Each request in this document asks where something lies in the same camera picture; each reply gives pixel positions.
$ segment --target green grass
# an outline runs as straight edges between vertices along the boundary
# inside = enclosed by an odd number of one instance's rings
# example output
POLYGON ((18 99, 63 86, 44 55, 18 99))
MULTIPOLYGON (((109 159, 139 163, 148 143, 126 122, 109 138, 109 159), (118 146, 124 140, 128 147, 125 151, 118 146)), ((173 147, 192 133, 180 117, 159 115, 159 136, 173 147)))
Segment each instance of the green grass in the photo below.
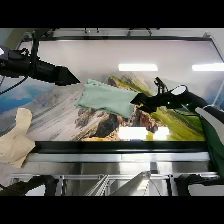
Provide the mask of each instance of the green grass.
MULTIPOLYGON (((135 80, 131 83, 125 83, 117 77, 111 76, 118 87, 124 87, 136 92, 143 92, 147 96, 152 96, 148 89, 135 80)), ((180 115, 166 108, 158 108, 156 112, 148 114, 157 121, 160 121, 164 126, 167 126, 170 131, 168 141, 203 141, 204 135, 201 122, 198 117, 189 117, 180 115)), ((153 133, 148 132, 147 141, 153 140, 153 133)))

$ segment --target screen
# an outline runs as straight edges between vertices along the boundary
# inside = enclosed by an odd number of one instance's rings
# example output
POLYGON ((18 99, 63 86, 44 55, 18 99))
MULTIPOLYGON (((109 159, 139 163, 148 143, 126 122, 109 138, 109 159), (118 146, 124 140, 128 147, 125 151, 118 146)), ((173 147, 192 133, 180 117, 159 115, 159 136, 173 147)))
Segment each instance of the screen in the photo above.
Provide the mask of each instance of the screen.
MULTIPOLYGON (((22 43, 20 48, 30 50, 31 42, 22 43)), ((15 126, 17 108, 22 107, 32 112, 27 136, 34 141, 205 140, 198 117, 183 116, 166 107, 149 114, 135 106, 131 117, 125 118, 106 110, 78 106, 88 79, 153 96, 157 94, 154 80, 159 77, 169 90, 186 85, 208 103, 215 102, 219 109, 224 107, 223 72, 195 71, 192 67, 222 63, 209 41, 41 41, 38 56, 42 61, 68 67, 81 83, 60 87, 28 78, 1 95, 0 136, 15 126), (119 70, 120 64, 153 64, 157 69, 124 71, 119 70)), ((0 91, 21 79, 5 78, 0 91)), ((178 111, 188 113, 183 108, 178 111)))

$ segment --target mountain image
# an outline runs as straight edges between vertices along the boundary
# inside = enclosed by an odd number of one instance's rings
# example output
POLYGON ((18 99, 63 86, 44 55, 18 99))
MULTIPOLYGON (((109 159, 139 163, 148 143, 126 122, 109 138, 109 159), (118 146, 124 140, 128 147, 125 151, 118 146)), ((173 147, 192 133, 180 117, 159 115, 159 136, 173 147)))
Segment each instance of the mountain image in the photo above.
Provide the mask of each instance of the mountain image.
MULTIPOLYGON (((139 73, 119 72, 105 75, 103 80, 98 81, 121 89, 143 92, 147 96, 156 93, 154 79, 146 79, 139 73)), ((135 106, 131 118, 127 119, 100 110, 78 107, 77 102, 82 94, 83 84, 53 86, 39 89, 40 91, 31 89, 32 91, 29 88, 27 90, 27 98, 15 99, 16 97, 11 96, 11 106, 9 101, 6 101, 7 96, 3 95, 6 98, 0 99, 1 102, 5 102, 0 114, 0 136, 15 126, 16 110, 20 106, 30 109, 33 114, 27 136, 35 141, 122 141, 118 136, 118 130, 119 127, 125 126, 145 127, 148 131, 147 141, 153 141, 153 134, 158 127, 169 128, 169 141, 204 140, 198 117, 183 116, 165 107, 148 114, 135 106), (25 104, 18 105, 15 103, 16 100, 23 100, 21 103, 25 104)))

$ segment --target dark green cloth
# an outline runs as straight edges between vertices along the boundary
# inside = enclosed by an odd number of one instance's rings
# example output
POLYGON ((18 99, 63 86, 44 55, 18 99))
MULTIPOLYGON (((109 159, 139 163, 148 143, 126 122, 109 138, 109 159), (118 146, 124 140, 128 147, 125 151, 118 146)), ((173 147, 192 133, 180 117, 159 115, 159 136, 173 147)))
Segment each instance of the dark green cloth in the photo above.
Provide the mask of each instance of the dark green cloth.
POLYGON ((202 119, 202 125, 207 138, 210 158, 218 174, 224 178, 224 145, 219 140, 215 129, 209 122, 202 119))

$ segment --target green cloth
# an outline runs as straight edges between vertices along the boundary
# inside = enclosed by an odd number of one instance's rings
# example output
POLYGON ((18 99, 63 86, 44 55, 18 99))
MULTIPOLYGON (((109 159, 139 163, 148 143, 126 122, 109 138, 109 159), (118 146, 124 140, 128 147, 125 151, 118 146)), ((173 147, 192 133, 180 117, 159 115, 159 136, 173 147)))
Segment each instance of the green cloth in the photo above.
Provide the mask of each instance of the green cloth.
POLYGON ((78 101, 78 106, 103 110, 112 114, 130 118, 134 105, 130 102, 137 92, 119 89, 104 83, 88 79, 84 91, 78 101))
POLYGON ((216 130, 208 121, 202 119, 202 125, 205 131, 211 161, 217 173, 224 178, 224 145, 221 143, 216 130))

